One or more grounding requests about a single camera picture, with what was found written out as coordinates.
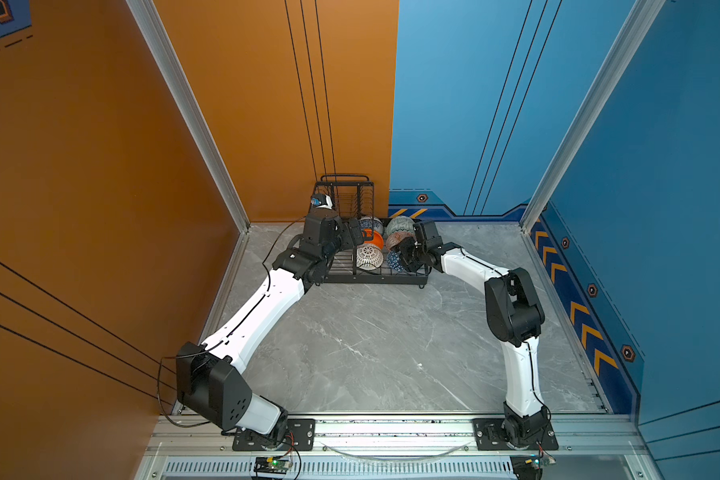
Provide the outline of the dark blue patterned bowl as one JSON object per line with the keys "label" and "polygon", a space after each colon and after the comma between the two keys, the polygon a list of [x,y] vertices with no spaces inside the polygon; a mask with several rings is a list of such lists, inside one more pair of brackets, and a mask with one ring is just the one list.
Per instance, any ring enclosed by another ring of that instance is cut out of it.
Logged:
{"label": "dark blue patterned bowl", "polygon": [[405,272],[406,271],[406,269],[403,266],[403,263],[401,261],[400,253],[398,251],[390,250],[387,253],[386,261],[387,261],[387,265],[390,270],[392,270],[394,272]]}

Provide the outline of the green patterned bowl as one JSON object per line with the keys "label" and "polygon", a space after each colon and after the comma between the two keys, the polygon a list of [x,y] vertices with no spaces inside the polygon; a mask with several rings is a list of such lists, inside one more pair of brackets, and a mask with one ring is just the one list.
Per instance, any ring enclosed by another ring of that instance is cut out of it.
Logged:
{"label": "green patterned bowl", "polygon": [[390,219],[389,223],[385,227],[385,235],[391,236],[394,233],[403,231],[413,233],[415,221],[407,216],[397,216]]}

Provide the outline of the blue floral bowl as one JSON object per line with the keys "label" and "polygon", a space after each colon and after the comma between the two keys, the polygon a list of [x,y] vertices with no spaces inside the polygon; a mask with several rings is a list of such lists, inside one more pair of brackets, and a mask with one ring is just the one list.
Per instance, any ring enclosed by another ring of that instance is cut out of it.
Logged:
{"label": "blue floral bowl", "polygon": [[377,217],[363,216],[359,219],[359,225],[362,230],[373,230],[380,235],[384,235],[384,224]]}

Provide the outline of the white brown striped bowl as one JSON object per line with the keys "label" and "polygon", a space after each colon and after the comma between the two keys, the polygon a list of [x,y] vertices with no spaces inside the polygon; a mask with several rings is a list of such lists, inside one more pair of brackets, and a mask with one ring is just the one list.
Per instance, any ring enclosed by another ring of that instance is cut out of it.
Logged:
{"label": "white brown striped bowl", "polygon": [[356,267],[364,271],[380,268],[384,262],[382,250],[374,244],[365,243],[356,249]]}

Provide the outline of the black wire dish rack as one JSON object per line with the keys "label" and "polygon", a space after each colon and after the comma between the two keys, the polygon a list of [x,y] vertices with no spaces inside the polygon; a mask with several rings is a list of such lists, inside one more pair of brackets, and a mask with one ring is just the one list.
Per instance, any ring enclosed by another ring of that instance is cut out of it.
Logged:
{"label": "black wire dish rack", "polygon": [[385,228],[389,220],[374,215],[375,185],[366,175],[323,174],[313,192],[328,196],[341,219],[355,222],[362,243],[335,254],[325,278],[332,284],[408,285],[424,288],[429,269],[394,269],[387,261]]}

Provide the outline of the plain orange bowl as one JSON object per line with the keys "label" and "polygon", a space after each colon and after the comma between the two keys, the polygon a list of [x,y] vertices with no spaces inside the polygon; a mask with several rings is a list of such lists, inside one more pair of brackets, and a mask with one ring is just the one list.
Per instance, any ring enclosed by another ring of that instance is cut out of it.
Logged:
{"label": "plain orange bowl", "polygon": [[373,230],[362,230],[363,244],[373,245],[379,250],[383,250],[385,241],[382,235],[374,232]]}

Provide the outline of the red orange patterned bowl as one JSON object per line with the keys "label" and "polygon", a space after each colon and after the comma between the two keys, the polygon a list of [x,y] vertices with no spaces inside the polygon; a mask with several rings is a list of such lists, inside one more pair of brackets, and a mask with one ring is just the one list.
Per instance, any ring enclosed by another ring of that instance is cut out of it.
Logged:
{"label": "red orange patterned bowl", "polygon": [[402,241],[408,238],[415,238],[415,234],[405,230],[393,232],[385,240],[385,247],[388,251],[392,251],[398,247]]}

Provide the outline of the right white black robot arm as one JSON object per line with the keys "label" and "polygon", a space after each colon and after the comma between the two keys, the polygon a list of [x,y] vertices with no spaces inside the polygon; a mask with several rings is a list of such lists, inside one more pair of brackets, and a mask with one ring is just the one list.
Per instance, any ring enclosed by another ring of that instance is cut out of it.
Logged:
{"label": "right white black robot arm", "polygon": [[394,249],[406,271],[428,267],[483,292],[486,322],[501,342],[506,370],[503,431],[516,449],[542,448],[551,432],[538,362],[546,316],[528,271],[496,266],[456,243],[444,242],[432,221],[416,223],[414,236]]}

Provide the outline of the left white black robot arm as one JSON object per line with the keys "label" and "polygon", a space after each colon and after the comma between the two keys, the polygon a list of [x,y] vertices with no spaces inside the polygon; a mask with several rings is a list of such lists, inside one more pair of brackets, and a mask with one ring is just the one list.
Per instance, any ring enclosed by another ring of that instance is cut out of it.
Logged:
{"label": "left white black robot arm", "polygon": [[287,410],[255,394],[243,373],[281,317],[325,282],[336,254],[363,242],[357,219],[330,209],[309,213],[252,297],[216,332],[200,344],[185,343],[175,355],[177,401],[224,432],[254,432],[269,448],[285,443]]}

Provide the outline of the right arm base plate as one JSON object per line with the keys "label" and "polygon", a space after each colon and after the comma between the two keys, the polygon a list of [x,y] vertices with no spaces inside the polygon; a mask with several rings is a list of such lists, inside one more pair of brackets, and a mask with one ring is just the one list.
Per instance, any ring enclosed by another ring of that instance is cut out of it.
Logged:
{"label": "right arm base plate", "polygon": [[549,420],[479,417],[471,422],[479,451],[557,451],[559,443]]}

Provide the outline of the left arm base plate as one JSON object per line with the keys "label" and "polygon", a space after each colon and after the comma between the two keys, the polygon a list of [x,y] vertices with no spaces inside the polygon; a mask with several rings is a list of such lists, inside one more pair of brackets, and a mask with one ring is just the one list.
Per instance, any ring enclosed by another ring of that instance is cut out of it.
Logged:
{"label": "left arm base plate", "polygon": [[314,446],[316,421],[314,418],[289,417],[267,434],[246,429],[234,435],[232,449],[236,452],[285,452],[295,448],[311,451]]}

